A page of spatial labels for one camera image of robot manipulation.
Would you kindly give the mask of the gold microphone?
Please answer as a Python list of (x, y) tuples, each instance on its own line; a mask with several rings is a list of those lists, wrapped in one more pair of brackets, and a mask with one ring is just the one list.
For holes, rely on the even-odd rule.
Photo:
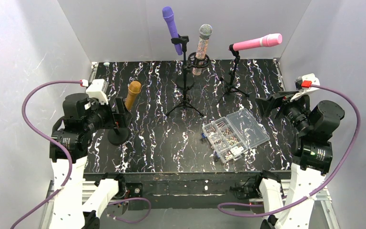
[(135, 102), (136, 97), (141, 92), (141, 87), (142, 86), (139, 81), (132, 81), (130, 83), (130, 85), (128, 86), (128, 94), (127, 94), (127, 97), (124, 102), (127, 110), (130, 111), (132, 109), (132, 106)]

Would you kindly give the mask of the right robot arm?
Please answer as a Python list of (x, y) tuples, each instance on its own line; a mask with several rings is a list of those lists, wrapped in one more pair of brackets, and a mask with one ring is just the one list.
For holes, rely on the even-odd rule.
[(262, 117), (267, 117), (273, 109), (275, 116), (287, 118), (297, 130), (292, 143), (291, 179), (287, 195), (282, 192), (282, 182), (278, 175), (263, 170), (257, 175), (252, 188), (263, 198), (263, 229), (306, 229), (309, 227), (316, 195), (311, 195), (319, 187), (329, 172), (333, 159), (332, 144), (329, 139), (345, 116), (344, 109), (329, 100), (320, 101), (310, 109), (308, 95), (293, 99), (295, 92), (278, 92), (269, 98), (257, 98), (256, 103)]

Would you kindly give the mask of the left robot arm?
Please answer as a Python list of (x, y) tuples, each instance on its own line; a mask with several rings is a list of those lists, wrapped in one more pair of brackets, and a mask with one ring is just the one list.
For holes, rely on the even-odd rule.
[(104, 175), (95, 181), (96, 190), (82, 201), (84, 170), (93, 134), (107, 129), (113, 145), (124, 143), (130, 134), (131, 113), (124, 100), (117, 97), (115, 105), (101, 102), (86, 93), (66, 96), (64, 111), (52, 129), (50, 159), (54, 172), (54, 197), (51, 229), (98, 229), (100, 217), (110, 200), (119, 194), (121, 177)]

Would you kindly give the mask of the round base shock mount stand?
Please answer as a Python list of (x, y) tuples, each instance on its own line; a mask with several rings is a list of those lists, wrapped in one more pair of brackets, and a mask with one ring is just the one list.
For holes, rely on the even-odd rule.
[(109, 142), (112, 145), (122, 145), (123, 143), (125, 143), (129, 136), (130, 136), (130, 130), (128, 128), (130, 122), (127, 122), (127, 127), (126, 128), (115, 128), (114, 127), (114, 119), (113, 119), (113, 112), (112, 112), (112, 127), (111, 129), (108, 131), (108, 135), (107, 138), (109, 140)]

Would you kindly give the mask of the tripod shock mount stand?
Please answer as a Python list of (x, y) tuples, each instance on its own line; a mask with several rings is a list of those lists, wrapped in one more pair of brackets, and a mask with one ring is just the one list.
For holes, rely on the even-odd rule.
[[(195, 64), (194, 64), (194, 62), (196, 61), (196, 58), (195, 58), (195, 52), (193, 52), (193, 53), (191, 53), (191, 54), (189, 54), (189, 56), (188, 56), (188, 60), (187, 60), (187, 63), (190, 65), (190, 69), (191, 68), (200, 68), (200, 69), (203, 69), (203, 68), (205, 68), (205, 67), (207, 67), (208, 65), (209, 65), (209, 63), (210, 63), (210, 58), (209, 58), (209, 56), (206, 54), (206, 58), (207, 58), (207, 61), (208, 61), (208, 63), (206, 63), (205, 64), (205, 66), (196, 66)], [(170, 110), (170, 111), (168, 111), (167, 113), (166, 113), (166, 116), (169, 116), (170, 115), (170, 113), (171, 112), (173, 112), (175, 109), (177, 109), (177, 108), (191, 108), (191, 109), (193, 109), (193, 110), (195, 110), (201, 117), (203, 117), (204, 116), (204, 114), (202, 113), (202, 112), (200, 112), (197, 108), (195, 108), (193, 105), (191, 105), (191, 103), (190, 103), (190, 98), (188, 97), (188, 92), (189, 92), (190, 90), (182, 90), (182, 92), (183, 92), (183, 98), (182, 98), (182, 100), (179, 102), (179, 104), (177, 104), (177, 105), (175, 105), (173, 108), (172, 108), (172, 110)]]

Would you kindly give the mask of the glitter rhinestone microphone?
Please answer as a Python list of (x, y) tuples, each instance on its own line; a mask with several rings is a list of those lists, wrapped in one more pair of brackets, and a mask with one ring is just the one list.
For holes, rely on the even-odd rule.
[(196, 66), (205, 66), (208, 63), (206, 51), (212, 33), (213, 30), (210, 24), (203, 24), (199, 29), (199, 43), (195, 54), (196, 61), (194, 62)]

